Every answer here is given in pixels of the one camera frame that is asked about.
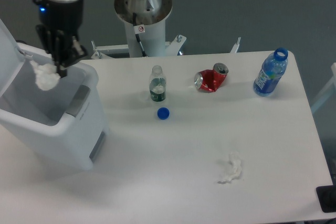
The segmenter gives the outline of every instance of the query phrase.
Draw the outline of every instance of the warning sticker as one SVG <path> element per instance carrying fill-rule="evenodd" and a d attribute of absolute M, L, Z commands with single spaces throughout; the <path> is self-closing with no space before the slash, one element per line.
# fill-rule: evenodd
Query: warning sticker
<path fill-rule="evenodd" d="M 142 34 L 145 32 L 145 25 L 134 26 L 135 34 Z"/>

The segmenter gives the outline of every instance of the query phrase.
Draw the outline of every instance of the plastic bottle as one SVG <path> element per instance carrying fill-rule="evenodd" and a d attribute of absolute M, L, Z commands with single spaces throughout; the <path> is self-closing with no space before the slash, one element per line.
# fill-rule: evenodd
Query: plastic bottle
<path fill-rule="evenodd" d="M 287 49 L 280 47 L 266 58 L 253 84 L 254 91 L 259 96 L 266 97 L 274 91 L 286 71 L 287 57 Z"/>
<path fill-rule="evenodd" d="M 159 65 L 153 67 L 149 78 L 149 91 L 151 99 L 155 102 L 161 102 L 166 98 L 166 76 Z"/>

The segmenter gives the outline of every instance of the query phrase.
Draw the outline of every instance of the white tissue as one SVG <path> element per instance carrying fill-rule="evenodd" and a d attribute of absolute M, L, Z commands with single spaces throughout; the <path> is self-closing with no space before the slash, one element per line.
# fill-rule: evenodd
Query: white tissue
<path fill-rule="evenodd" d="M 41 90 L 47 91 L 56 87 L 60 79 L 59 74 L 56 73 L 56 66 L 52 64 L 39 65 L 33 60 L 30 64 L 36 75 L 35 83 Z"/>
<path fill-rule="evenodd" d="M 230 183 L 233 179 L 238 179 L 242 171 L 242 160 L 239 158 L 238 152 L 229 154 L 229 163 L 231 166 L 223 172 L 222 178 L 218 181 L 219 184 Z"/>

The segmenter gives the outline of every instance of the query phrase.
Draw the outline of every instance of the aluminum can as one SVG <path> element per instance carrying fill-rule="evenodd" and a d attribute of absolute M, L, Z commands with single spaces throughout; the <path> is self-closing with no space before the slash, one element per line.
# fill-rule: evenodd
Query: aluminum can
<path fill-rule="evenodd" d="M 216 63 L 212 70 L 206 69 L 196 73 L 194 82 L 197 89 L 215 92 L 225 80 L 229 70 L 223 63 Z"/>

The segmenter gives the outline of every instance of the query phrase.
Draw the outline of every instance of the blue water bottle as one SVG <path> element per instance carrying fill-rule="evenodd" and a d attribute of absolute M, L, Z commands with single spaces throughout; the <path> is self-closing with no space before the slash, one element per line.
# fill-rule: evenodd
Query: blue water bottle
<path fill-rule="evenodd" d="M 253 84 L 254 91 L 259 96 L 266 97 L 274 91 L 286 71 L 287 57 L 287 49 L 280 47 L 266 58 Z"/>

